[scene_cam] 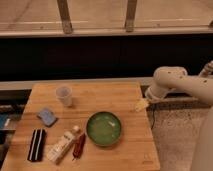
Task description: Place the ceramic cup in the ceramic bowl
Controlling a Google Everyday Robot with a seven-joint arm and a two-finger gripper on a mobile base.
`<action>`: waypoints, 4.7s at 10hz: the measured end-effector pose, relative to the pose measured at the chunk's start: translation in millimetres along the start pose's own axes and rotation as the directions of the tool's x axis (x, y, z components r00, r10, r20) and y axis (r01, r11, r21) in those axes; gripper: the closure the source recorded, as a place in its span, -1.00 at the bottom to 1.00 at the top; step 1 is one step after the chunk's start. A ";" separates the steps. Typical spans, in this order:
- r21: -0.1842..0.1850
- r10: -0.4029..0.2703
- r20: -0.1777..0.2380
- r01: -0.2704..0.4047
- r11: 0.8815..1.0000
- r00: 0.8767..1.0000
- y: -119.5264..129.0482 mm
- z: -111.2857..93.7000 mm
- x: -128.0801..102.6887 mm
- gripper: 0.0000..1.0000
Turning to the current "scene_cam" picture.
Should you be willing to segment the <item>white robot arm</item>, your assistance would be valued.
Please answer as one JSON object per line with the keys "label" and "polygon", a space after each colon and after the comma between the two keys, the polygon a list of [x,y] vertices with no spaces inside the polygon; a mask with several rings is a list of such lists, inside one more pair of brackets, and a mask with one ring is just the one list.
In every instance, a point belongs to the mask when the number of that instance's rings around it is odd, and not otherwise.
{"label": "white robot arm", "polygon": [[135,105],[137,112],[150,103],[158,103],[172,90],[177,89],[210,106],[202,122],[190,171],[213,171],[213,78],[189,76],[184,67],[159,67],[154,71],[153,83],[145,92],[145,99]]}

